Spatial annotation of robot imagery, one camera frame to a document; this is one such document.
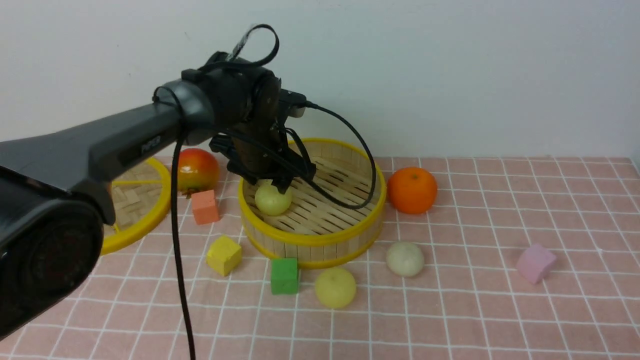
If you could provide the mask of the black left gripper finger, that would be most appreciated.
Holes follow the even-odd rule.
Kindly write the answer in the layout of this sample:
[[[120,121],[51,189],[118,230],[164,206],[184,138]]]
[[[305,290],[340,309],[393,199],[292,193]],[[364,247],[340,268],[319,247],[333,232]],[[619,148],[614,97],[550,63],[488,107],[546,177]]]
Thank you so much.
[[[272,180],[272,186],[276,187],[280,194],[285,194],[291,186],[295,176],[279,176]]]

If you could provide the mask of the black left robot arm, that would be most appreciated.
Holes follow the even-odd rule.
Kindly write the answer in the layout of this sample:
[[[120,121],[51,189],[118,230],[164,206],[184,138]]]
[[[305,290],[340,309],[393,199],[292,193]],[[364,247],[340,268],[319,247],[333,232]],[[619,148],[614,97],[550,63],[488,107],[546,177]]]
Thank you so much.
[[[281,122],[301,117],[299,93],[266,68],[215,53],[199,69],[158,87],[150,104],[42,136],[3,141],[1,337],[70,296],[92,273],[105,225],[115,223],[110,185],[185,135],[211,141],[247,182],[313,178]]]

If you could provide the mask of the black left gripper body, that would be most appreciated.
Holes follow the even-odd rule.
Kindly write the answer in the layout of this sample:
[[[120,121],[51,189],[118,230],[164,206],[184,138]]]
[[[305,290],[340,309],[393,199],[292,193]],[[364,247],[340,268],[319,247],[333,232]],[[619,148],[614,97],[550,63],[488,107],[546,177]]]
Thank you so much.
[[[254,185],[280,176],[313,179],[317,168],[306,149],[288,143],[288,118],[278,116],[281,79],[264,61],[214,53],[181,79],[201,89],[213,111],[210,149],[228,160],[229,172]]]

